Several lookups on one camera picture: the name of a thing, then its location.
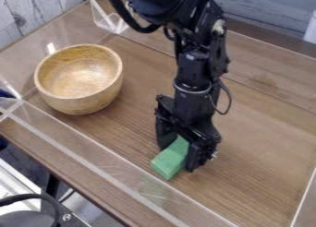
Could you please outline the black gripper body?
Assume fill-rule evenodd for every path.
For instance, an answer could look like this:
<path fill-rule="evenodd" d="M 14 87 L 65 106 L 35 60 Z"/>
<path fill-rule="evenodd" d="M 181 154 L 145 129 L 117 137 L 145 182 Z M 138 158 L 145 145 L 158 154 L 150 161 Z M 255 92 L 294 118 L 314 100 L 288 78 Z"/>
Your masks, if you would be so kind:
<path fill-rule="evenodd" d="M 156 98 L 156 115 L 160 114 L 184 138 L 217 139 L 221 135 L 213 125 L 220 87 L 213 85 L 203 91 L 176 88 L 175 97 L 160 94 Z"/>

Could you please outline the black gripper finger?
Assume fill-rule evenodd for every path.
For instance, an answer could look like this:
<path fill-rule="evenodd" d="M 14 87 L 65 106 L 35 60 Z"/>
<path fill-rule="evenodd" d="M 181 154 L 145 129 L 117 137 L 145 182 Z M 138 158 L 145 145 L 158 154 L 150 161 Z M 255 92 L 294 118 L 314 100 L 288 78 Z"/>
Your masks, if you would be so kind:
<path fill-rule="evenodd" d="M 188 172 L 193 172 L 200 166 L 205 164 L 208 160 L 213 158 L 213 154 L 217 152 L 217 139 L 197 139 L 187 138 L 188 154 L 185 157 L 184 168 Z"/>
<path fill-rule="evenodd" d="M 179 138 L 173 125 L 160 114 L 156 115 L 156 136 L 160 150 L 165 150 Z"/>

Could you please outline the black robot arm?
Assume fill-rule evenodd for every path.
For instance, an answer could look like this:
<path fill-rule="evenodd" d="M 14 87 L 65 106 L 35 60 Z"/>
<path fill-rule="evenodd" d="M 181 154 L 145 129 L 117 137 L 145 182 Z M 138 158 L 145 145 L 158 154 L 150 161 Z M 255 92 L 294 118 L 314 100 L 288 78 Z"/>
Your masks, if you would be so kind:
<path fill-rule="evenodd" d="M 175 42 L 175 95 L 157 96 L 156 134 L 161 151 L 179 137 L 187 140 L 184 169 L 192 172 L 213 158 L 223 140 L 213 125 L 231 63 L 223 8 L 215 0 L 109 1 L 132 29 L 146 34 L 162 30 Z"/>

